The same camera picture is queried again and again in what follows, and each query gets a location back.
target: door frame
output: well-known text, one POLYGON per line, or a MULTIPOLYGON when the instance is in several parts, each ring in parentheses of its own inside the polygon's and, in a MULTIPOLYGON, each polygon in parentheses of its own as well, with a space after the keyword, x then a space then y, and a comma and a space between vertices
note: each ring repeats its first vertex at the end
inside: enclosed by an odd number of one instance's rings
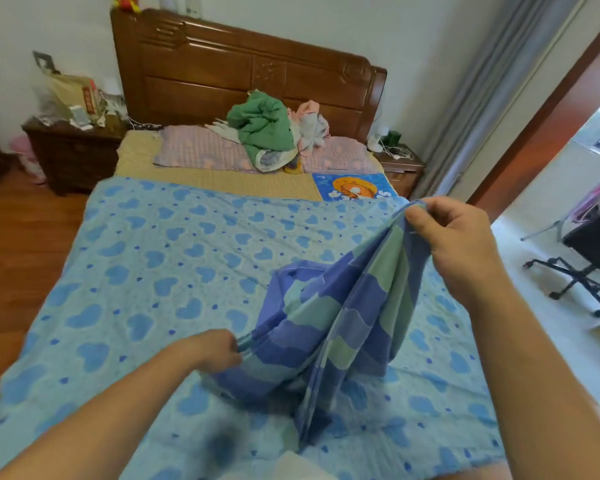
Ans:
POLYGON ((600 107, 600 33, 468 202, 496 220, 600 107))

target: green jacket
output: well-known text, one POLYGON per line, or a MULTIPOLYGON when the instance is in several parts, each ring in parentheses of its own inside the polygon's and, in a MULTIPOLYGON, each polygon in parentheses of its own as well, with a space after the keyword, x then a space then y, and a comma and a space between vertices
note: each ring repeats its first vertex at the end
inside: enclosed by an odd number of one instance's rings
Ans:
POLYGON ((296 147, 286 106, 261 91, 252 92, 246 103, 233 106, 226 122, 238 129, 238 138, 254 166, 262 150, 288 152, 296 147))

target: grey curtain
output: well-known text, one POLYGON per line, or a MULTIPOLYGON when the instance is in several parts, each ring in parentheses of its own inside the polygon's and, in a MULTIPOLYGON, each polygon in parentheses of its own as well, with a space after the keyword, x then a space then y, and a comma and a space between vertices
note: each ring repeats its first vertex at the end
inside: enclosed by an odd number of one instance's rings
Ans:
POLYGON ((446 195, 579 0, 508 0, 421 154, 412 198, 446 195))

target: wooden nightstand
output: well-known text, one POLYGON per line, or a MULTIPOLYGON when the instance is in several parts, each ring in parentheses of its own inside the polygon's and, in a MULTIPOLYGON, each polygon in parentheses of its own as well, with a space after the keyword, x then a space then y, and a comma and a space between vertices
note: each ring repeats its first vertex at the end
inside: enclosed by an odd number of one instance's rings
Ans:
POLYGON ((125 136, 99 127, 82 131, 65 122, 46 127, 35 118, 22 129, 31 140, 49 187, 62 196, 91 191, 99 181, 112 177, 125 136))
POLYGON ((407 158, 394 160, 391 155, 385 152, 374 153, 374 156, 384 168, 384 174, 395 191, 398 192, 398 195, 409 198, 424 173, 424 163, 415 154, 414 160, 408 160, 407 158))

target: blue and green striped fabric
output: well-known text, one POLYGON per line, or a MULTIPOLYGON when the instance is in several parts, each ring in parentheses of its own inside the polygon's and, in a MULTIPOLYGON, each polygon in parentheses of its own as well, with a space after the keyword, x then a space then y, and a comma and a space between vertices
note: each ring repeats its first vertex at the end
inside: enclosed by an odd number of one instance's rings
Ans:
POLYGON ((208 387, 246 404, 295 395, 291 443, 302 444, 327 427, 350 372, 384 376, 431 254, 403 211, 332 266, 304 260, 275 271, 256 328, 239 339, 243 363, 208 378, 208 387))

